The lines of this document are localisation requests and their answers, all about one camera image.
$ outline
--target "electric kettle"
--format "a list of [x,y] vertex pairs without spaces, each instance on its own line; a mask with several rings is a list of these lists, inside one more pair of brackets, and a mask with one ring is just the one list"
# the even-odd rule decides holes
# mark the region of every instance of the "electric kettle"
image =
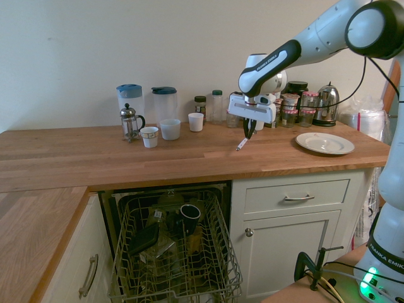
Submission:
[[313,124],[317,126],[334,126],[338,113],[337,103],[339,101],[340,95],[338,94],[338,90],[335,86],[331,85],[331,82],[320,88],[318,91],[319,108],[316,109]]

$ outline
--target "green light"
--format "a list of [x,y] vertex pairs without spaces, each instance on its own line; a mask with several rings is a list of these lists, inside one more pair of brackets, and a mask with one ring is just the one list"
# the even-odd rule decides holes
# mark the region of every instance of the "green light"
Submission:
[[[369,283],[369,282],[373,279],[375,273],[377,274],[377,269],[375,269],[375,267],[369,268],[368,273],[367,273],[367,274],[365,275],[365,277],[363,278],[363,281]],[[360,284],[360,291],[361,291],[366,297],[368,297],[369,292],[371,291],[371,287],[368,286],[368,284],[362,282],[362,283]]]

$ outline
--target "white cabinet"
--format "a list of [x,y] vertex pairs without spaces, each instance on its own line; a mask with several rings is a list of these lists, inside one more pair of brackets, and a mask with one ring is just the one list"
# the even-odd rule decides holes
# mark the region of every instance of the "white cabinet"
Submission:
[[[100,202],[92,196],[42,303],[110,303],[107,289],[112,265]],[[81,288],[90,288],[86,296],[80,295]]]
[[346,253],[372,169],[236,180],[230,238],[243,276],[239,302],[260,302],[294,281],[297,255]]

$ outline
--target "cabinet door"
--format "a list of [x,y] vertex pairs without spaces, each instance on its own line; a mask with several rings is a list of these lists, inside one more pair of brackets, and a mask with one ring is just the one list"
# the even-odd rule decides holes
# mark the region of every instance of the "cabinet door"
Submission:
[[294,282],[297,255],[304,251],[313,261],[321,247],[329,248],[340,211],[245,221],[242,236],[241,302],[260,302]]
[[[96,264],[90,264],[90,258],[95,255],[98,255],[96,275],[88,295],[80,297],[79,289],[85,282],[89,283],[95,269]],[[100,202],[97,197],[91,197],[42,303],[109,303],[104,284],[105,275],[111,272],[112,256]]]

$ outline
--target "black mug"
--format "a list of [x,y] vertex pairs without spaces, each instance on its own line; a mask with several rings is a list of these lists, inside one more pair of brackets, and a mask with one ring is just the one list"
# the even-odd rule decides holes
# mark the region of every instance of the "black mug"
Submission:
[[198,220],[201,216],[201,211],[194,205],[184,204],[180,208],[180,213],[184,222],[185,235],[192,235],[198,224]]

